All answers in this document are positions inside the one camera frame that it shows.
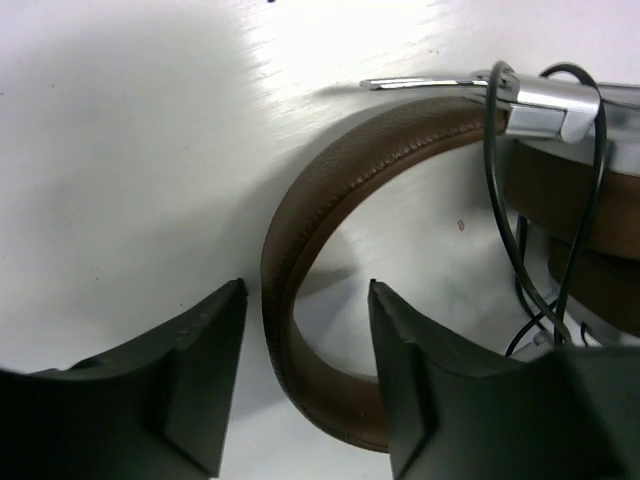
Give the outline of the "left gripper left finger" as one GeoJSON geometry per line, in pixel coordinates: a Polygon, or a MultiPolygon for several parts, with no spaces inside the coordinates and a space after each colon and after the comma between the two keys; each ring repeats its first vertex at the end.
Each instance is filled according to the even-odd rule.
{"type": "Polygon", "coordinates": [[[68,369],[3,371],[2,477],[217,477],[246,311],[235,279],[68,369]]]}

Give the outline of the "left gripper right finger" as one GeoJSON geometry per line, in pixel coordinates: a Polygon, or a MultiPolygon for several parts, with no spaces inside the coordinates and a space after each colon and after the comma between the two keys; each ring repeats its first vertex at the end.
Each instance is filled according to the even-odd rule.
{"type": "Polygon", "coordinates": [[[521,362],[368,294],[397,479],[635,479],[639,351],[561,348],[521,362]]]}

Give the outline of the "brown silver headphones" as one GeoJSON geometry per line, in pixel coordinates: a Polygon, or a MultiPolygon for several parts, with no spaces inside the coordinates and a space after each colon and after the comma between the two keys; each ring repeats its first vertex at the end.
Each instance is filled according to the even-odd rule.
{"type": "Polygon", "coordinates": [[[572,64],[537,77],[498,63],[473,96],[418,100],[333,142],[291,185],[261,255],[262,316],[282,389],[313,425],[350,445],[389,448],[379,382],[336,369],[303,338],[296,295],[322,247],[369,196],[438,155],[482,143],[489,195],[518,288],[558,323],[577,303],[639,333],[639,173],[616,169],[608,121],[629,110],[572,64]]]}

